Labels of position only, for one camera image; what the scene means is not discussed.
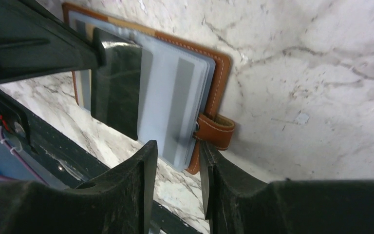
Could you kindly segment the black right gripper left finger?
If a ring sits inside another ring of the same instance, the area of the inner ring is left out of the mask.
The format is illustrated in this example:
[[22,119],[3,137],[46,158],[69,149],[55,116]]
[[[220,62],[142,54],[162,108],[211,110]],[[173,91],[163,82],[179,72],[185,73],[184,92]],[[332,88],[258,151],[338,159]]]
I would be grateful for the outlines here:
[[150,140],[74,189],[0,182],[0,234],[146,234],[157,158],[157,142]]

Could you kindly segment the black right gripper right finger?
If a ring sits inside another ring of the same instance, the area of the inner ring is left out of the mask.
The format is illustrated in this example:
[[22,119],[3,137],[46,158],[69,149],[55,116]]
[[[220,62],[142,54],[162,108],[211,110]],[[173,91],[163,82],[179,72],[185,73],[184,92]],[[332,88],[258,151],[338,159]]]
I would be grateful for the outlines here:
[[199,158],[213,234],[374,234],[374,180],[266,183],[206,141]]

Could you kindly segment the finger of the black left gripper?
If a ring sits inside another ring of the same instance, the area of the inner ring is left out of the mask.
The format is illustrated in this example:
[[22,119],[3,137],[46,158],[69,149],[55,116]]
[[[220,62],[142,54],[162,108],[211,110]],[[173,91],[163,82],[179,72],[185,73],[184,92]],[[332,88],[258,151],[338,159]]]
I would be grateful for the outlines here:
[[34,0],[0,0],[0,84],[96,69],[101,56],[85,37]]

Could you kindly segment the black credit card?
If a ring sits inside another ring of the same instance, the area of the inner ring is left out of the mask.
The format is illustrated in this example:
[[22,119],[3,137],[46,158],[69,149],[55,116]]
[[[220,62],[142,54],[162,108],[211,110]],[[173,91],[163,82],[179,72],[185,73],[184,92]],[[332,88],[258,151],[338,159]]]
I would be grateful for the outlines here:
[[93,31],[93,44],[101,65],[92,70],[91,115],[137,140],[142,47],[99,28]]

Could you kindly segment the brown leather card holder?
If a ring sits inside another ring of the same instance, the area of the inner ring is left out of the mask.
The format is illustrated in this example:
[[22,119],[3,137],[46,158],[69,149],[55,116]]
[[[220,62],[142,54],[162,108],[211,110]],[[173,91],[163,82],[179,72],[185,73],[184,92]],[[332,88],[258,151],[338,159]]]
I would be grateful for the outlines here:
[[[93,43],[95,28],[142,47],[137,135],[156,140],[177,171],[199,172],[200,140],[226,150],[235,123],[218,114],[230,71],[228,55],[155,29],[63,3],[65,22]],[[75,101],[91,114],[92,70],[73,72]]]

